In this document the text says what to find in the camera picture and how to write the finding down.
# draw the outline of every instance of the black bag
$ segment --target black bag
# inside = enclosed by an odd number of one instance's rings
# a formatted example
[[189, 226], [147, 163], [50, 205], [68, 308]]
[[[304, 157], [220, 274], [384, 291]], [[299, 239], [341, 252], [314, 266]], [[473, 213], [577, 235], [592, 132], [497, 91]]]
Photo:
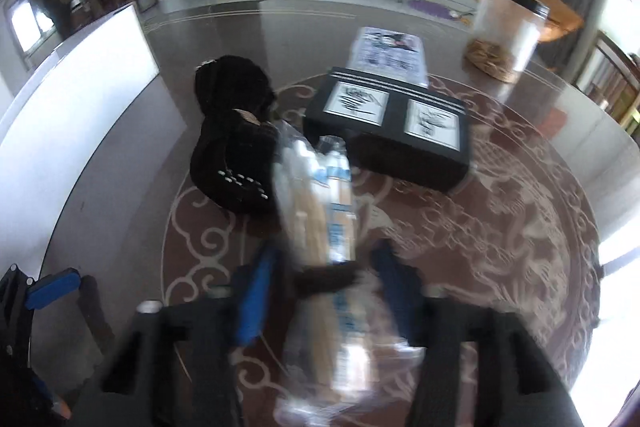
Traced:
[[248, 58], [225, 55], [196, 70], [195, 93], [205, 115], [191, 155], [191, 180], [236, 213], [275, 209], [271, 164], [277, 131], [269, 123], [275, 94]]

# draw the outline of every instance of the gift box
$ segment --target gift box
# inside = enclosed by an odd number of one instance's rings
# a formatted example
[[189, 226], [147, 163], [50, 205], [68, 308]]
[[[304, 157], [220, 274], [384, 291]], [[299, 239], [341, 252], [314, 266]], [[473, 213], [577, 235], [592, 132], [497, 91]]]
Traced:
[[334, 68], [309, 106], [303, 132], [345, 140], [349, 161], [448, 192], [470, 161], [468, 116], [458, 99], [401, 80]]

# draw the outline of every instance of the purple rug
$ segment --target purple rug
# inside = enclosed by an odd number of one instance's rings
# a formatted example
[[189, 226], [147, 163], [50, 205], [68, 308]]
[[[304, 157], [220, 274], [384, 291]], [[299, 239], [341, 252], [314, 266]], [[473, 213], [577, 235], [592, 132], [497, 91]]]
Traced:
[[414, 8], [418, 11], [431, 15], [433, 17], [438, 17], [440, 19], [446, 19], [448, 21], [457, 20], [456, 17], [451, 16], [451, 9], [443, 6], [442, 4], [438, 4], [436, 2], [425, 1], [425, 0], [410, 0], [408, 5], [411, 8]]

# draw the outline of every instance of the patterned rug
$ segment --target patterned rug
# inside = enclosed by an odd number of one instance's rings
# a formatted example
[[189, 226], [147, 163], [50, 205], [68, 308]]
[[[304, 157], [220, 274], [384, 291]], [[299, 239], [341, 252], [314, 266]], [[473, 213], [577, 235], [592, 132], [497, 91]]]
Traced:
[[[300, 125], [322, 76], [279, 93], [279, 112]], [[567, 386], [577, 377], [598, 315], [594, 265], [598, 234], [586, 197], [546, 139], [513, 111], [483, 93], [432, 76], [431, 89], [462, 99], [472, 117], [472, 170], [452, 193], [354, 169], [358, 254], [391, 237], [406, 263], [418, 267], [430, 291], [503, 310], [517, 310]], [[236, 216], [217, 207], [186, 177], [171, 208], [162, 259], [167, 304], [190, 301], [228, 282], [277, 220]], [[292, 303], [271, 306], [255, 344], [232, 360], [249, 425], [277, 425], [273, 406], [282, 384], [282, 345]], [[180, 350], [188, 372], [188, 352]], [[463, 346], [461, 426], [472, 424], [476, 352]], [[397, 426], [415, 378], [397, 375], [375, 411], [345, 414], [336, 425]]]

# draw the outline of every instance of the plastic container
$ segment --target plastic container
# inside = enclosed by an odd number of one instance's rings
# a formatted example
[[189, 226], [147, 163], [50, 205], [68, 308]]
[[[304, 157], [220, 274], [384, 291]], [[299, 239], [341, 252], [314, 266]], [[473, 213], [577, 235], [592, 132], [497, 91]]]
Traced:
[[480, 0], [466, 58], [498, 80], [516, 82], [548, 15], [549, 8], [536, 0]]

